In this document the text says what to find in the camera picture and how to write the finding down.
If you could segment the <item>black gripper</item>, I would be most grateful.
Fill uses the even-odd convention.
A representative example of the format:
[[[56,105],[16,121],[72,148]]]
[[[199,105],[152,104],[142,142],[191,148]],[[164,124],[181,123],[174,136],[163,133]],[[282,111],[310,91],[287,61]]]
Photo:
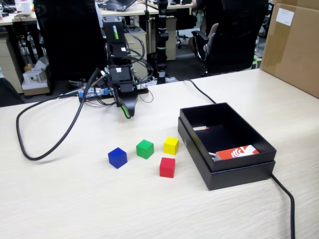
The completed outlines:
[[[138,92],[134,91],[134,82],[129,65],[110,66],[108,84],[114,90],[117,107],[121,108],[125,117],[130,119],[135,115]]]

